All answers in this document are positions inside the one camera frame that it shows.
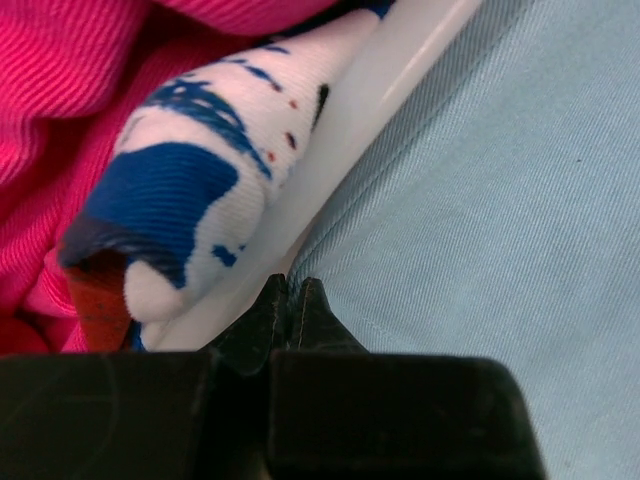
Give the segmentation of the light blue trousers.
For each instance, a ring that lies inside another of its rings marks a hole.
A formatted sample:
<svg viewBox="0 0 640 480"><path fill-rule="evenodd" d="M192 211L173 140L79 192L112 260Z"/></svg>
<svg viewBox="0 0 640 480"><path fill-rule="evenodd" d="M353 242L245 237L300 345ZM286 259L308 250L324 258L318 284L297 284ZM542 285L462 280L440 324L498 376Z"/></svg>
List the light blue trousers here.
<svg viewBox="0 0 640 480"><path fill-rule="evenodd" d="M639 5L487 1L289 274L375 351L488 356L553 479L639 475Z"/></svg>

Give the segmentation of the pink garment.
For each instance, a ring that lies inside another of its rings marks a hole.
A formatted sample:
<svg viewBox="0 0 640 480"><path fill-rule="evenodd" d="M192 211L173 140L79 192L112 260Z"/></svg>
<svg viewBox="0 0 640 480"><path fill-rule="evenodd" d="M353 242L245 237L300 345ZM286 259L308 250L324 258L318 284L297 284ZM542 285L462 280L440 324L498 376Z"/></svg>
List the pink garment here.
<svg viewBox="0 0 640 480"><path fill-rule="evenodd" d="M1 350L58 353L79 324L63 236L129 116L169 79L353 1L5 1Z"/></svg>

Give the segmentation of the blue white patterned garment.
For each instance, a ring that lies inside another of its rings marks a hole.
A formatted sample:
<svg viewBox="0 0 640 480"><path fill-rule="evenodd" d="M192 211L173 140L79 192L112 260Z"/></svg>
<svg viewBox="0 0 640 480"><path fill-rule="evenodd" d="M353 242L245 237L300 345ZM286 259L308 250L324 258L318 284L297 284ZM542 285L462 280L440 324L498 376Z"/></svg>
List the blue white patterned garment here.
<svg viewBox="0 0 640 480"><path fill-rule="evenodd" d="M179 74L134 110L62 239L79 317L69 350L142 350L145 325L177 319L231 270L389 9L350 2Z"/></svg>

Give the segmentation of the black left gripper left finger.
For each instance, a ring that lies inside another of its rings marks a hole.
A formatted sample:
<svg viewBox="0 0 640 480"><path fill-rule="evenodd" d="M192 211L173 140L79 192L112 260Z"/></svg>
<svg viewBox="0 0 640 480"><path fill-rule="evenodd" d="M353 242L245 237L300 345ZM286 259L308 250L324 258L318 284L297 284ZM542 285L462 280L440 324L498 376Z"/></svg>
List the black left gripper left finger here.
<svg viewBox="0 0 640 480"><path fill-rule="evenodd" d="M265 479L266 363L288 297L271 276L196 352L10 355L5 479Z"/></svg>

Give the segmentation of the white plastic laundry basket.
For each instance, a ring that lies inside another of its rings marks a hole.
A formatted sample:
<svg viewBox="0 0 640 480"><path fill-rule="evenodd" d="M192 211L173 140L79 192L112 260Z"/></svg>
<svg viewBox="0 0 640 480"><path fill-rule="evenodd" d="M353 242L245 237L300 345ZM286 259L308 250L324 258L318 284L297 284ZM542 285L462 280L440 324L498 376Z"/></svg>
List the white plastic laundry basket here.
<svg viewBox="0 0 640 480"><path fill-rule="evenodd" d="M269 275L289 270L325 203L480 6L464 0L391 7L332 88L305 156L230 273L175 321L144 327L147 350L204 346L250 307Z"/></svg>

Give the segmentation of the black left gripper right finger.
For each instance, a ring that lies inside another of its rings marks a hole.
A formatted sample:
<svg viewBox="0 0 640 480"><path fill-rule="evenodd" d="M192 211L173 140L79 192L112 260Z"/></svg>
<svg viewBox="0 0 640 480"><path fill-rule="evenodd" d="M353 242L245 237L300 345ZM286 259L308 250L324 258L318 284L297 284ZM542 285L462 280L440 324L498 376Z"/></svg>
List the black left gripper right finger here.
<svg viewBox="0 0 640 480"><path fill-rule="evenodd" d="M275 479L542 479L526 401L489 358L372 353L303 282L269 361Z"/></svg>

